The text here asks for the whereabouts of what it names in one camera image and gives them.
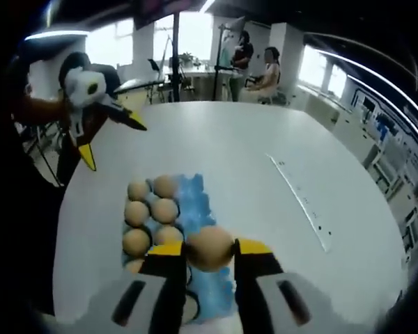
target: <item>woman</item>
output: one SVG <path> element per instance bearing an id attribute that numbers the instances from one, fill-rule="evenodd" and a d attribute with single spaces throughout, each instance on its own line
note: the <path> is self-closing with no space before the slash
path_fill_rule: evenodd
<path id="1" fill-rule="evenodd" d="M 260 97 L 271 96 L 280 81 L 280 53 L 275 47 L 265 49 L 266 72 L 263 77 L 250 87 L 240 92 L 241 102 L 257 102 Z"/>
<path id="2" fill-rule="evenodd" d="M 251 61 L 252 55 L 254 54 L 254 47 L 249 42 L 249 33 L 242 31 L 240 34 L 240 41 L 237 47 L 235 47 L 235 53 L 231 59 L 231 65 L 236 68 L 239 72 L 245 75 L 241 78 L 231 78 L 229 80 L 229 87 L 231 89 L 232 100 L 238 101 L 238 94 L 242 87 L 245 85 L 247 77 L 247 69 L 249 62 Z"/>

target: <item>blue egg carton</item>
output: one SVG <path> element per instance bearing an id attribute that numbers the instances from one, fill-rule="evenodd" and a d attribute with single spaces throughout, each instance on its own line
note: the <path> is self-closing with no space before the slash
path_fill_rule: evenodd
<path id="1" fill-rule="evenodd" d="M 203 176 L 196 174 L 191 178 L 185 175 L 173 175 L 172 178 L 178 185 L 177 191 L 173 195 L 178 206 L 178 217 L 174 223 L 183 234 L 184 240 L 191 233 L 198 233 L 204 226 L 216 225 L 217 221 L 210 209 L 209 196 L 204 192 Z M 150 193 L 146 196 L 146 204 L 150 205 L 159 199 L 153 193 L 153 181 L 146 180 L 150 186 Z M 162 224 L 150 217 L 144 224 L 150 231 L 150 235 L 162 227 Z M 131 227 L 124 223 L 123 233 Z M 123 264 L 132 257 L 123 252 Z M 193 292 L 199 303 L 199 313 L 195 319 L 189 323 L 201 324 L 209 319 L 217 317 L 227 317 L 232 315 L 236 306 L 234 303 L 233 283 L 229 278 L 229 268 L 224 267 L 218 272 L 206 273 L 189 266 L 192 272 L 187 290 Z"/>

